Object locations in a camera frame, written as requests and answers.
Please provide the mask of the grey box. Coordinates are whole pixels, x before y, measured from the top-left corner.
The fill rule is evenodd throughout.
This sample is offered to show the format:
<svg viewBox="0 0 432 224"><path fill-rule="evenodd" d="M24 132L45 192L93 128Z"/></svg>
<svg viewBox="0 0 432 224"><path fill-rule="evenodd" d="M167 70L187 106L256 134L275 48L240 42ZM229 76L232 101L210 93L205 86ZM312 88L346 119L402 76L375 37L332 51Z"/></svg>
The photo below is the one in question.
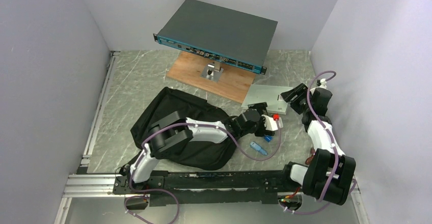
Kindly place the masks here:
<svg viewBox="0 0 432 224"><path fill-rule="evenodd" d="M288 104L283 100L279 100L278 97L281 93L287 92L291 89L293 89L293 87L253 84L249 87L241 108L247 109L248 105L266 102L267 111L269 113L285 115Z"/></svg>

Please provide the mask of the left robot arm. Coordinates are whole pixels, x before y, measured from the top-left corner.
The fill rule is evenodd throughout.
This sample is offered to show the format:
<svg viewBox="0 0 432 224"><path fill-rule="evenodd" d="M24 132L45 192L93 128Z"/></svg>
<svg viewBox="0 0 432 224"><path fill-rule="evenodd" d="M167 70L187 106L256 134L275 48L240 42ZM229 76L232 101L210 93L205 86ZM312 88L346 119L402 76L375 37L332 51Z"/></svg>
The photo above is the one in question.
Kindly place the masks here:
<svg viewBox="0 0 432 224"><path fill-rule="evenodd" d="M178 110L161 118L148 127L142 151L128 168L126 187L133 193L142 192L162 159L206 171L222 168L243 136L274 135L277 123L266 107L266 103L251 104L230 117L216 112L193 117Z"/></svg>

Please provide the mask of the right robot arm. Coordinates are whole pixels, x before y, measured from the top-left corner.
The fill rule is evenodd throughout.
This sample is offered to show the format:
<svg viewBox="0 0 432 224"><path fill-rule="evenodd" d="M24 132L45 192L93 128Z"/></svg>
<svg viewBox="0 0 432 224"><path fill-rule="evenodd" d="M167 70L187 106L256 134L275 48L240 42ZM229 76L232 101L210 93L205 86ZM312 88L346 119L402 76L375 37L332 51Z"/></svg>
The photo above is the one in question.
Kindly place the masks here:
<svg viewBox="0 0 432 224"><path fill-rule="evenodd" d="M346 202L356 168L356 161L340 149L326 116L333 94L325 85L308 89L305 84L283 92L278 99L287 102L299 115L312 140L311 156L305 164L290 162L281 176L287 191L300 186L305 195L336 205Z"/></svg>

